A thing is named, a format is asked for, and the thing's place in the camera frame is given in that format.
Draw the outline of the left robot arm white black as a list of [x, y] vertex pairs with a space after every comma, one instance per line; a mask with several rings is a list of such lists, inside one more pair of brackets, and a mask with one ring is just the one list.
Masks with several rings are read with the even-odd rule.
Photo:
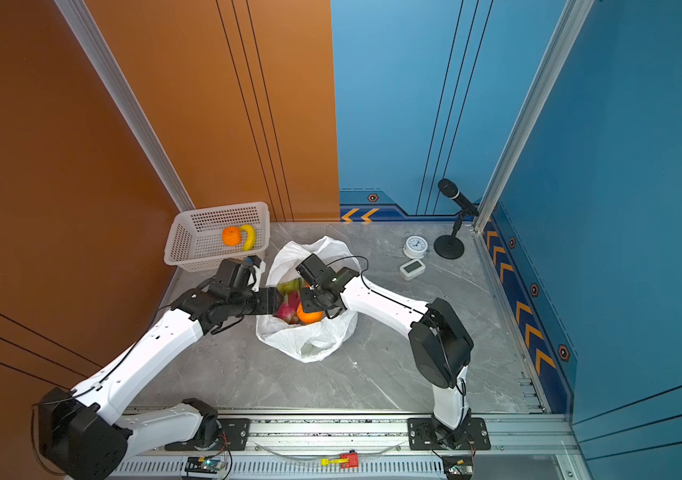
[[275, 313], [282, 297], [261, 288], [266, 263], [252, 255], [225, 259], [215, 275], [162, 307], [159, 319], [114, 361], [70, 390], [54, 388], [32, 408], [31, 441], [42, 465], [71, 479], [105, 479], [128, 458], [182, 443], [222, 448], [215, 407], [195, 398], [145, 414], [126, 410], [177, 356], [206, 335], [245, 317]]

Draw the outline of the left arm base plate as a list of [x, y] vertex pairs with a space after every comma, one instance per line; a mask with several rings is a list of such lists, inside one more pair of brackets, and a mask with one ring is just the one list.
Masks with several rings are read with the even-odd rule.
[[251, 421], [247, 418], [218, 418], [204, 420], [194, 437], [187, 441], [164, 446], [165, 451], [244, 451], [250, 434]]

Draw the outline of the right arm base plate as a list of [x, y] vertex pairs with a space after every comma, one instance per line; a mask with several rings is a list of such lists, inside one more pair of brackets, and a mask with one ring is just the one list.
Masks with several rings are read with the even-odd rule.
[[409, 418], [408, 440], [412, 450], [487, 451], [492, 448], [483, 418], [466, 417], [456, 429], [449, 429], [435, 418]]

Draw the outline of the orange tangerine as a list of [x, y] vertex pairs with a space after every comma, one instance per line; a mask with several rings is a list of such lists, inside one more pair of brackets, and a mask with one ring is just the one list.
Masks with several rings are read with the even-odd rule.
[[311, 325], [320, 322], [324, 319], [325, 314], [322, 311], [318, 312], [307, 312], [303, 304], [300, 304], [297, 309], [297, 317], [301, 323], [306, 325]]
[[239, 227], [227, 227], [222, 231], [222, 242], [225, 246], [235, 247], [242, 243], [242, 231]]

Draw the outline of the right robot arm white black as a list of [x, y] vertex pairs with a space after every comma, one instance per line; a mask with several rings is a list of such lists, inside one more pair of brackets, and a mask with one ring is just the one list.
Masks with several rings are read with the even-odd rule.
[[309, 312], [363, 314], [409, 340], [418, 371], [433, 387], [432, 442], [450, 450], [469, 448], [466, 379], [474, 341], [452, 305], [441, 298], [425, 302], [405, 297], [353, 268], [336, 270], [315, 254], [296, 271], [305, 282], [301, 301]]

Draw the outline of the white plastic bag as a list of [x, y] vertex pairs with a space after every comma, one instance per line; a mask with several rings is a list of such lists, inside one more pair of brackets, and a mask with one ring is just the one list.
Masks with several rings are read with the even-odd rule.
[[[343, 258], [333, 269], [342, 267], [359, 270], [356, 258], [343, 241], [325, 236], [312, 244], [287, 243], [273, 261], [268, 261], [268, 275], [264, 287], [276, 287], [280, 283], [300, 277], [296, 267], [299, 263], [316, 254], [323, 262], [330, 264]], [[256, 335], [263, 343], [281, 351], [302, 363], [319, 362], [336, 352], [356, 330], [358, 314], [344, 310], [335, 318], [324, 317], [313, 324], [290, 325], [274, 315], [256, 316]]]

